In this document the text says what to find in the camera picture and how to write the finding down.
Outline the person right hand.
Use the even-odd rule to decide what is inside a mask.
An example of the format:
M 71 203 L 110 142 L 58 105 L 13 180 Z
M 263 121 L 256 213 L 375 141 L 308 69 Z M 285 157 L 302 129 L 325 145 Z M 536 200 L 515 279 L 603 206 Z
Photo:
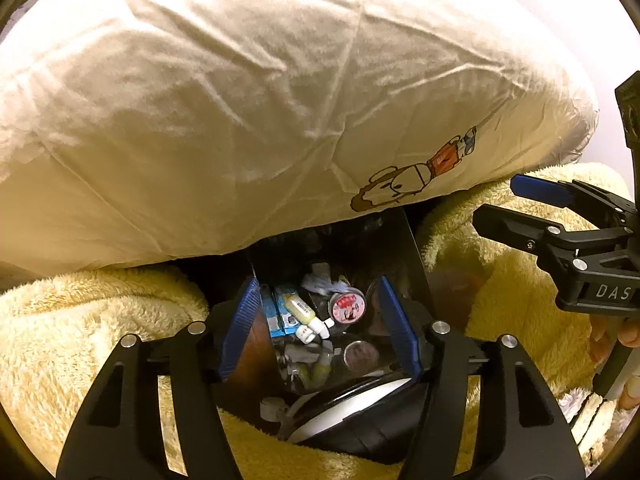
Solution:
M 605 342 L 606 355 L 598 359 L 592 386 L 595 393 L 609 401 L 639 397 L 639 347 L 620 341 L 626 323 L 626 318 L 608 318 L 598 340 L 598 344 Z

